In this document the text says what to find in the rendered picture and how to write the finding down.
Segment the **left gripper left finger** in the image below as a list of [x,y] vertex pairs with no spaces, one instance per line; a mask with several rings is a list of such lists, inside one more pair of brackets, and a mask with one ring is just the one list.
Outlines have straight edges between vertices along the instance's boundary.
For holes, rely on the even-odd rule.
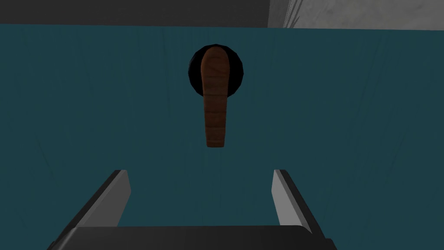
[[117,227],[131,194],[128,173],[115,170],[68,224],[78,227]]

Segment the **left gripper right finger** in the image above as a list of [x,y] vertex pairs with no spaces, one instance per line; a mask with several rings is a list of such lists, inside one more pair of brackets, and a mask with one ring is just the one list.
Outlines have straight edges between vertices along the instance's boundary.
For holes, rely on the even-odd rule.
[[280,225],[299,225],[317,238],[325,237],[286,170],[276,169],[273,172],[271,193]]

